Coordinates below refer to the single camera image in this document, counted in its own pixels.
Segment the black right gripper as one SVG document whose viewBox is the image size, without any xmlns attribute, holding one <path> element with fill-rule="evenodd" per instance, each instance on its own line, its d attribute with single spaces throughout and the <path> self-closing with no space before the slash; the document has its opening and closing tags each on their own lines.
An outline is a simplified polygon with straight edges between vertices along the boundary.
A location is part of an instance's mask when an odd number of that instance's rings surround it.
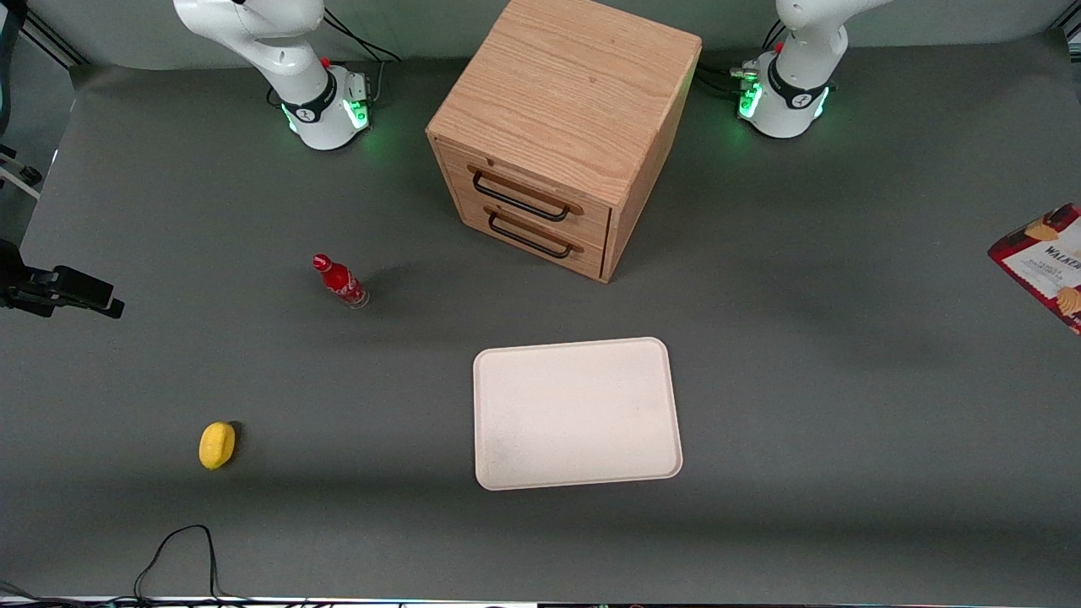
<svg viewBox="0 0 1081 608">
<path fill-rule="evenodd" d="M 120 319 L 125 308 L 124 301 L 114 298 L 114 285 L 74 267 L 30 267 L 19 247 L 8 240 L 1 242 L 1 305 L 46 318 L 59 307 L 76 307 Z"/>
</svg>

